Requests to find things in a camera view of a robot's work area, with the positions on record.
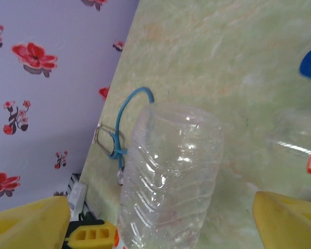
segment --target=green marble countertop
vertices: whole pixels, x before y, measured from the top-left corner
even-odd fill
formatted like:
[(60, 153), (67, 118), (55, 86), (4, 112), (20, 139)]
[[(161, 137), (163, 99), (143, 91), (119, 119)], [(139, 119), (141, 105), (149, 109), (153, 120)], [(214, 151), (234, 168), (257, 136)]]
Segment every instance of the green marble countertop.
[[(141, 0), (100, 122), (113, 127), (137, 87), (157, 102), (182, 102), (215, 114), (225, 153), (197, 249), (263, 248), (251, 208), (258, 190), (311, 201), (311, 175), (295, 158), (276, 157), (265, 144), (273, 114), (311, 108), (311, 81), (298, 74), (311, 49), (311, 0)], [(128, 105), (125, 147), (146, 105)], [(100, 134), (107, 146), (111, 140)], [(117, 162), (92, 144), (81, 181), (102, 219), (115, 223)]]

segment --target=purple wall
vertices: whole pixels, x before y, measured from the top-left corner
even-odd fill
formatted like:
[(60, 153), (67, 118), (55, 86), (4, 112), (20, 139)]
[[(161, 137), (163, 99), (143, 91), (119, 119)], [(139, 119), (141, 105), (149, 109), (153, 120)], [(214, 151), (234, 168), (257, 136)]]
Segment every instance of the purple wall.
[(137, 5), (0, 1), (0, 211), (81, 172)]

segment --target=yellow object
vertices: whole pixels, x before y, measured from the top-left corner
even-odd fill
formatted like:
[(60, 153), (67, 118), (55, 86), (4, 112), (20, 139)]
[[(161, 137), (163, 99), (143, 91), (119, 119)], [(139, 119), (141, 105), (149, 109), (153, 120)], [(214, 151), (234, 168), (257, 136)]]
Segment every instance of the yellow object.
[(65, 196), (0, 212), (0, 249), (61, 249), (69, 220)]
[(116, 227), (105, 221), (103, 225), (80, 226), (68, 240), (72, 249), (112, 249)]
[(311, 249), (311, 202), (260, 191), (252, 211), (266, 249)]

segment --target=blue cable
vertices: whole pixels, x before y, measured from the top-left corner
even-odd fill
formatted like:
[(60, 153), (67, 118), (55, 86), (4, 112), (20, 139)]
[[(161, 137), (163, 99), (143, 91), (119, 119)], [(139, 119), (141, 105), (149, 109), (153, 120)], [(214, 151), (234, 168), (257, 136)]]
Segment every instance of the blue cable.
[(114, 142), (114, 151), (111, 155), (108, 155), (108, 157), (110, 159), (118, 159), (119, 160), (119, 169), (120, 171), (124, 170), (124, 165), (123, 165), (123, 158), (122, 156), (125, 155), (127, 153), (126, 149), (122, 149), (121, 148), (121, 144), (120, 144), (120, 133), (119, 133), (119, 128), (120, 128), (120, 121), (121, 121), (121, 117), (123, 114), (123, 111), (125, 109), (125, 107), (128, 105), (129, 101), (135, 97), (138, 93), (140, 92), (145, 92), (149, 98), (149, 102), (150, 104), (154, 102), (154, 97), (153, 94), (151, 92), (151, 90), (147, 87), (140, 87), (137, 88), (136, 90), (134, 90), (129, 96), (128, 98), (126, 98), (126, 100), (124, 101), (124, 103), (122, 104), (119, 113), (118, 113), (118, 117), (116, 119), (116, 123), (115, 123), (115, 133), (110, 132), (109, 135), (112, 137), (113, 142)]

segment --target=plastic bottle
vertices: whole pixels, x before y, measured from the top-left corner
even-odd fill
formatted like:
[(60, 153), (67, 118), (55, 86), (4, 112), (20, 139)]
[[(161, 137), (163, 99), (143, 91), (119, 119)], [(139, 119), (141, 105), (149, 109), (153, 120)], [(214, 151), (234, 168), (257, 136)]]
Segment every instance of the plastic bottle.
[(272, 154), (296, 157), (311, 173), (311, 110), (289, 109), (280, 112), (275, 121), (275, 129), (268, 136)]
[(128, 148), (113, 248), (194, 248), (222, 152), (213, 115), (178, 104), (146, 106)]

